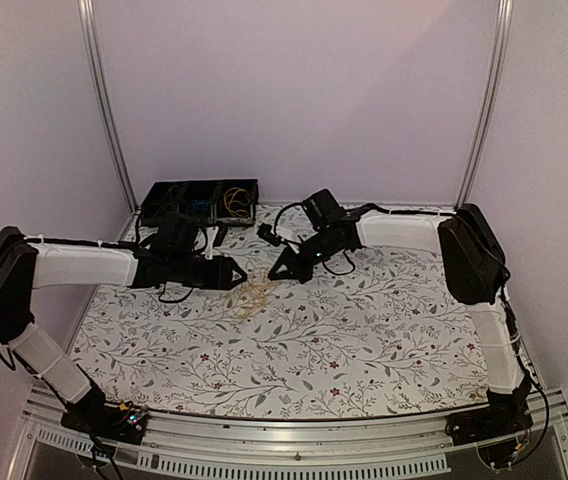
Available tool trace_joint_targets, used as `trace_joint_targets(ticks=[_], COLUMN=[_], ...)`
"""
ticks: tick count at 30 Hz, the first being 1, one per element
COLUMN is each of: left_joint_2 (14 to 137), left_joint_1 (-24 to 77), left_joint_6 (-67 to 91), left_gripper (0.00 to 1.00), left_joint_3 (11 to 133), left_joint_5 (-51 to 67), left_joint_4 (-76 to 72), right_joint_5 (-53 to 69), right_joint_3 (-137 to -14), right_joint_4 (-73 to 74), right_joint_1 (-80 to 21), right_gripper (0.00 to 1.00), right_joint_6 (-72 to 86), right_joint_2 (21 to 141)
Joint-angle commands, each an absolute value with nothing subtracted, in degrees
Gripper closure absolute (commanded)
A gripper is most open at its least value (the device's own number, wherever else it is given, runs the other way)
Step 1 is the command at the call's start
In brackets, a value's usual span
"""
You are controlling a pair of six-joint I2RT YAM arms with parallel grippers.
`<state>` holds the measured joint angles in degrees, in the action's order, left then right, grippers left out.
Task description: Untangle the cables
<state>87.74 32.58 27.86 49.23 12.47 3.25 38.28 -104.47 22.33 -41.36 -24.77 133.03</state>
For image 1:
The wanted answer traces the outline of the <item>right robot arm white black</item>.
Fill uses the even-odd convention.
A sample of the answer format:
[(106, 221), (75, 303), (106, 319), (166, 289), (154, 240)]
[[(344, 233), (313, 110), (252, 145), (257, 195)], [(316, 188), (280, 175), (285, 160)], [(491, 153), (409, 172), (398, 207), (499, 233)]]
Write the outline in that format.
[(327, 189), (297, 205), (311, 223), (311, 237), (297, 239), (277, 221), (258, 229), (260, 238), (284, 248), (270, 279), (306, 283), (316, 265), (363, 248), (412, 248), (440, 256), (445, 285), (467, 307), (488, 369), (488, 406), (481, 427), (488, 435), (501, 436), (527, 413), (527, 397), (540, 386), (520, 354), (505, 254), (476, 205), (464, 204), (451, 212), (386, 209), (374, 203), (346, 208)]

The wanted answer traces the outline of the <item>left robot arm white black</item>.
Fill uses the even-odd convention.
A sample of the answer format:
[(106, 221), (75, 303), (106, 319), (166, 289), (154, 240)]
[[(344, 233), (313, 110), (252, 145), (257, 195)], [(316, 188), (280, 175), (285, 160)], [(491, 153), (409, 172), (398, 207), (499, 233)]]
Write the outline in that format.
[(105, 393), (35, 323), (32, 293), (68, 285), (128, 289), (176, 283), (189, 290), (229, 291), (247, 279), (231, 257), (214, 254), (217, 231), (172, 214), (149, 237), (116, 243), (29, 237), (14, 226), (0, 231), (0, 346), (5, 363), (20, 361), (49, 385), (68, 412), (92, 434), (112, 426)]

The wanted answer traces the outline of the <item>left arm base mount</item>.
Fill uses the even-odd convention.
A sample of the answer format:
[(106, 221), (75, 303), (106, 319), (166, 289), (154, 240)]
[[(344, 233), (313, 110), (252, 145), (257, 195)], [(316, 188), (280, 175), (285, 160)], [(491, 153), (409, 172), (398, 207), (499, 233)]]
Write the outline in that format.
[(102, 396), (85, 396), (65, 407), (61, 425), (100, 439), (140, 445), (148, 423), (148, 409), (132, 402), (110, 403)]

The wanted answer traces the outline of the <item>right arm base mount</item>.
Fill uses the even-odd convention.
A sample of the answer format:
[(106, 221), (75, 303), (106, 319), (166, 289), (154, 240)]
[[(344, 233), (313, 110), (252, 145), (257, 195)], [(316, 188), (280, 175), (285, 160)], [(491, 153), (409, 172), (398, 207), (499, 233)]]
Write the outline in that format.
[(515, 395), (492, 392), (488, 392), (488, 400), (484, 408), (449, 415), (445, 433), (455, 446), (488, 441), (477, 448), (482, 463), (494, 470), (509, 468), (528, 443), (533, 426), (528, 403)]

